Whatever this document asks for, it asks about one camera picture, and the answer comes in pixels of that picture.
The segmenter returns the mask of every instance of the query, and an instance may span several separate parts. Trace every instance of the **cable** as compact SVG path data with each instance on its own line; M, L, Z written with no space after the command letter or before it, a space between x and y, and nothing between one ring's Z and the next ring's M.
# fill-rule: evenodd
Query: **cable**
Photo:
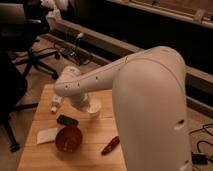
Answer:
M189 132L189 134L193 134L193 133L196 133L196 132L199 132L199 131L205 131L206 133L208 133L209 135L213 136L213 133L211 133L208 128L213 128L213 124L205 124L202 126L202 128L200 129L195 129L191 132Z
M195 166L195 165L193 165L192 166L193 167L193 171L196 171L196 170L198 170L198 171L201 171L201 169L199 169L197 166Z
M200 131L205 131L205 133L209 134L210 136L213 136L213 133L209 130L209 128L213 128L213 124L204 124L204 125L202 126L202 128L195 129L195 130L189 132L189 135L191 135L191 134L193 134L193 133L200 132ZM201 151L201 148L200 148L200 145L201 145L201 144L208 144L208 145L210 145L211 147L213 147L213 144L212 144L212 143L210 143L210 142L208 142L208 141L206 141L206 140L200 140L200 141L197 142L197 145L196 145L196 146L197 146L197 151L198 151L199 153L203 153L203 152ZM206 153L204 153L204 154L205 154L205 156L206 156L206 160L209 161L209 162L211 162L211 163L213 163L213 155L208 156Z
M201 149L200 149L201 143L208 144L208 145L210 145L211 147L213 147L213 144L212 144L212 143L210 143L210 142L208 142L208 141L205 141L205 140L200 140L200 141L197 142L197 151L198 151L199 153L203 153L203 152L201 151ZM209 162L213 163L212 155L211 155L211 156L207 156L207 155L206 155L206 159L207 159Z

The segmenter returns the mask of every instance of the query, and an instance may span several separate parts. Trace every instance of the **wooden table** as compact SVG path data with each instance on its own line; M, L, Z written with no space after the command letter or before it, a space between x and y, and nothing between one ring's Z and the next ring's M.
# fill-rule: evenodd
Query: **wooden table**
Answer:
M101 100L100 116L92 119L87 113L70 106L64 99L57 114L50 113L53 85L44 87L30 132L21 156L18 171L124 171L126 170L121 146L106 156L101 155L105 145L116 135L117 128L112 111L111 91L90 93ZM57 150L55 143L36 144L37 133L47 128L62 128L57 124L59 114L76 118L83 133L81 147L73 153Z

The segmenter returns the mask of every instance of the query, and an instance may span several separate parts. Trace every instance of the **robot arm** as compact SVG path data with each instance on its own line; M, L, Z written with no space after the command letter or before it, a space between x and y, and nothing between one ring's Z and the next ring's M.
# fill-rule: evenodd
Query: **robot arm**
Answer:
M191 171L184 85L181 56L171 48L156 47L85 75L66 68L55 92L72 99L112 89L127 170Z

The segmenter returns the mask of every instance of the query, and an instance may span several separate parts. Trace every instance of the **wooden bowl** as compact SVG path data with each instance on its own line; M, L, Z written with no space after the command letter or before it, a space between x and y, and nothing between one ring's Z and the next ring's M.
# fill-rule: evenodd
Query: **wooden bowl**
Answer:
M81 130L76 126L67 126L61 129L56 135L56 147L63 152L73 152L82 143Z

